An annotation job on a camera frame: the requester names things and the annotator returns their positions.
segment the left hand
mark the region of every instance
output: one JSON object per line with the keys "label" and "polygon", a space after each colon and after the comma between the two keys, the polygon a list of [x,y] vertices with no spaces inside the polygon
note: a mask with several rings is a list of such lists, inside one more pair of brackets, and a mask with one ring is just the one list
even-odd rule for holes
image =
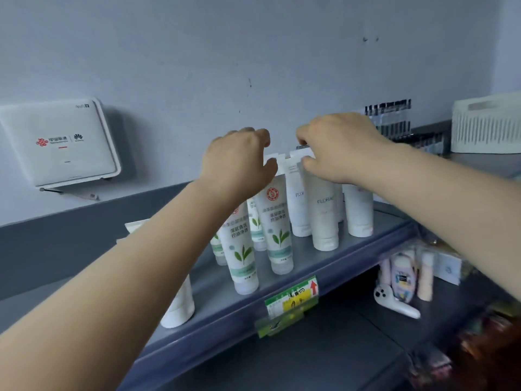
{"label": "left hand", "polygon": [[271,158],[263,165],[264,148],[269,144],[266,129],[232,130],[214,139],[203,156],[198,181],[220,201],[238,206],[275,177],[277,160]]}

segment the red logo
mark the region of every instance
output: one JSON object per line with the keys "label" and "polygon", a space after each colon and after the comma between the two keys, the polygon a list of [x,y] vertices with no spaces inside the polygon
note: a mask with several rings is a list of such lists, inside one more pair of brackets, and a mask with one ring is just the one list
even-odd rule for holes
{"label": "red logo", "polygon": [[277,191],[275,188],[270,188],[268,189],[266,196],[269,200],[277,200],[277,197],[279,197],[279,191]]}

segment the game controller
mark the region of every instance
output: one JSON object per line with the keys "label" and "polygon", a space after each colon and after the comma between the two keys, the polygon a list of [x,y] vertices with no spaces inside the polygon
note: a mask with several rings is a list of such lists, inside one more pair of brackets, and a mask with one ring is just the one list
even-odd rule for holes
{"label": "game controller", "polygon": [[392,292],[391,286],[388,284],[379,284],[374,289],[374,300],[379,305],[394,310],[408,317],[418,319],[421,316],[419,310],[408,305],[407,303],[400,302],[398,299],[396,299]]}

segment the gray wall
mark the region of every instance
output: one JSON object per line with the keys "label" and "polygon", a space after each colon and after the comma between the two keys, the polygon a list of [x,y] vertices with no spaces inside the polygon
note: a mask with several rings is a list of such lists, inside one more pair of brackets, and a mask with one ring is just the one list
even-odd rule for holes
{"label": "gray wall", "polygon": [[503,0],[492,92],[521,91],[521,0]]}
{"label": "gray wall", "polygon": [[[415,125],[488,94],[500,0],[2,0],[0,104],[95,96],[125,172],[102,200],[188,181],[210,140],[413,98]],[[88,204],[33,190],[0,131],[0,225]]]}

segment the yellow price label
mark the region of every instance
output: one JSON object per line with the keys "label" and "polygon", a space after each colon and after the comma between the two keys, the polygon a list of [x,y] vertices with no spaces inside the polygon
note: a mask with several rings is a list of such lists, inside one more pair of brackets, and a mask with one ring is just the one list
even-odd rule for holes
{"label": "yellow price label", "polygon": [[300,294],[295,295],[292,298],[289,298],[288,300],[285,300],[282,302],[282,309],[284,312],[289,311],[293,309],[294,307],[297,307],[298,305],[304,303],[305,301],[311,299],[311,289],[305,289]]}

